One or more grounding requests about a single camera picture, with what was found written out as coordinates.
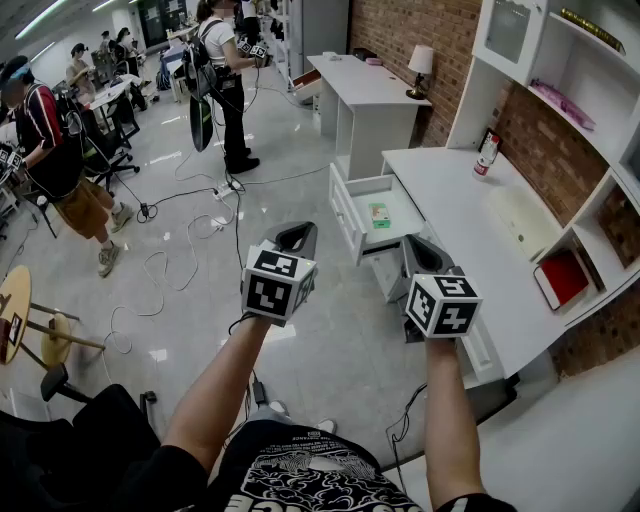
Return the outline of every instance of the khaki shorts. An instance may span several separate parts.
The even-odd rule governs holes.
[[[71,195],[53,206],[71,229],[89,239],[109,220],[105,209],[113,207],[113,199],[105,189],[83,176]]]

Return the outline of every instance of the pink item on shelf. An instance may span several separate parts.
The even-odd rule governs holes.
[[[562,110],[585,130],[592,132],[596,127],[595,121],[560,91],[554,89],[550,85],[542,83],[540,80],[533,80],[531,82],[531,87],[542,94],[542,96]]]

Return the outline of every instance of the black t-shirt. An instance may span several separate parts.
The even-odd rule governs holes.
[[[207,475],[195,458],[165,446],[130,468],[108,509],[171,512],[194,505],[196,511],[233,512],[421,511],[358,445],[269,420],[245,425],[229,445],[218,477],[208,488],[206,484]],[[484,495],[464,499],[470,505],[481,499],[482,510],[513,510]]]

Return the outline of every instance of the table lamp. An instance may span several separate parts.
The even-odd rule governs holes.
[[[409,69],[418,73],[418,76],[416,76],[416,83],[413,89],[407,91],[407,96],[414,100],[423,100],[425,95],[420,89],[420,84],[424,80],[423,75],[430,75],[433,69],[433,48],[422,44],[416,45],[411,56],[411,62],[409,62]]]

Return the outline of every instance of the ceiling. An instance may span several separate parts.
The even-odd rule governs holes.
[[[55,0],[2,0],[0,16],[0,62],[11,59],[20,50],[40,39],[56,39],[101,3],[101,0],[66,0],[33,28],[26,36],[15,40],[16,34]]]

